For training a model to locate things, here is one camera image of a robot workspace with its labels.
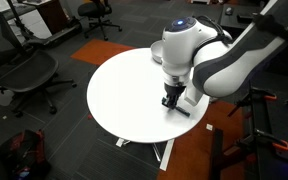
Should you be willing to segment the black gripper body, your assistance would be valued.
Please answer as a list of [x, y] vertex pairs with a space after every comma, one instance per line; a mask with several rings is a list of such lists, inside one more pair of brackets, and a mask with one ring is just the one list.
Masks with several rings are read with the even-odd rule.
[[185, 86], [170, 86], [168, 84], [164, 84], [164, 89], [167, 93], [167, 96], [177, 96], [180, 97], [181, 94], [186, 89]]

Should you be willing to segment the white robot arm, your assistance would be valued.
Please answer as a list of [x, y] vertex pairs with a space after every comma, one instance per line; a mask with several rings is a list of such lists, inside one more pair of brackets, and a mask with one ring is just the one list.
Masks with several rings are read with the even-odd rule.
[[231, 95], [287, 45], [288, 0], [269, 0], [237, 38], [207, 16], [176, 19], [162, 33], [162, 104]]

